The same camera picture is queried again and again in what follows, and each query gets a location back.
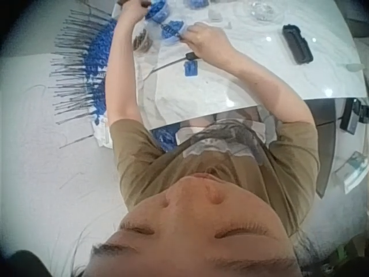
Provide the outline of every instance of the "blue plastic container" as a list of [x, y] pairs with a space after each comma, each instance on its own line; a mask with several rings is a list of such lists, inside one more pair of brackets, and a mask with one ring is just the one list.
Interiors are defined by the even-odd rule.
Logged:
[[202, 9], [209, 6], [209, 0], [186, 0], [190, 9]]
[[[182, 26], [180, 26], [178, 28], [177, 27], [173, 27], [173, 22], [181, 22]], [[171, 28], [169, 28], [168, 31], [166, 31], [164, 28], [164, 26], [170, 26]], [[168, 24], [164, 24], [164, 26], [162, 27], [162, 31], [161, 31], [161, 38], [163, 41], [163, 44], [165, 45], [172, 45], [175, 44], [177, 42], [179, 42], [180, 39], [180, 35], [182, 35], [186, 30], [187, 30], [187, 25], [183, 22], [183, 21], [170, 21]]]
[[162, 23], [170, 15], [169, 5], [166, 0], [159, 0], [153, 3], [146, 15], [146, 20], [153, 21], [155, 23]]

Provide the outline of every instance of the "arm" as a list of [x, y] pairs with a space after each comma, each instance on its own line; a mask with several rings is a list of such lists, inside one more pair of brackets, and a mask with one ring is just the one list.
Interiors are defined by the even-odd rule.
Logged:
[[106, 106], [109, 125], [120, 119], [142, 123], [136, 101], [133, 60], [133, 28], [147, 13], [140, 0], [124, 4], [123, 12], [114, 30], [106, 73]]
[[196, 23], [188, 28], [183, 41], [204, 61], [243, 81], [277, 119], [314, 124], [297, 93], [267, 68], [235, 50], [221, 29]]

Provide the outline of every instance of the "nose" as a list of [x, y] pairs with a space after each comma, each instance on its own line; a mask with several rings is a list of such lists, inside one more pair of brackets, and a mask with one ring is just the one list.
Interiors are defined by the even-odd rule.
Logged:
[[221, 184], [211, 179], [185, 177], [167, 190], [168, 206], [201, 208], [206, 205], [219, 205], [225, 198], [220, 186]]

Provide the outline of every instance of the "eye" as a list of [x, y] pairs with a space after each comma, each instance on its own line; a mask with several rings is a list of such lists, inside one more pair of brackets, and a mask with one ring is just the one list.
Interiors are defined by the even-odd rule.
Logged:
[[233, 235], [241, 234], [254, 234], [254, 235], [266, 235], [267, 231], [261, 226], [252, 225], [245, 227], [229, 227], [225, 230], [221, 230], [215, 234], [215, 238], [226, 238]]
[[155, 232], [148, 226], [136, 226], [129, 222], [123, 222], [120, 227], [121, 230], [125, 230], [128, 232], [134, 232], [141, 235], [153, 235]]

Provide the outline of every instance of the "person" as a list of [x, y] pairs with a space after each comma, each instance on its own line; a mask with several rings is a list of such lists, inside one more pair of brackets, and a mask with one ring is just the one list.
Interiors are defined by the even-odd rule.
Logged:
[[148, 11], [142, 6], [124, 4], [106, 74], [129, 213], [93, 247], [83, 276], [301, 276], [290, 237], [312, 205], [319, 171], [310, 110], [290, 86], [233, 48], [221, 29], [195, 23], [182, 43], [247, 85], [282, 124], [269, 148], [247, 124], [232, 121], [164, 153], [142, 123], [135, 95], [131, 37]]

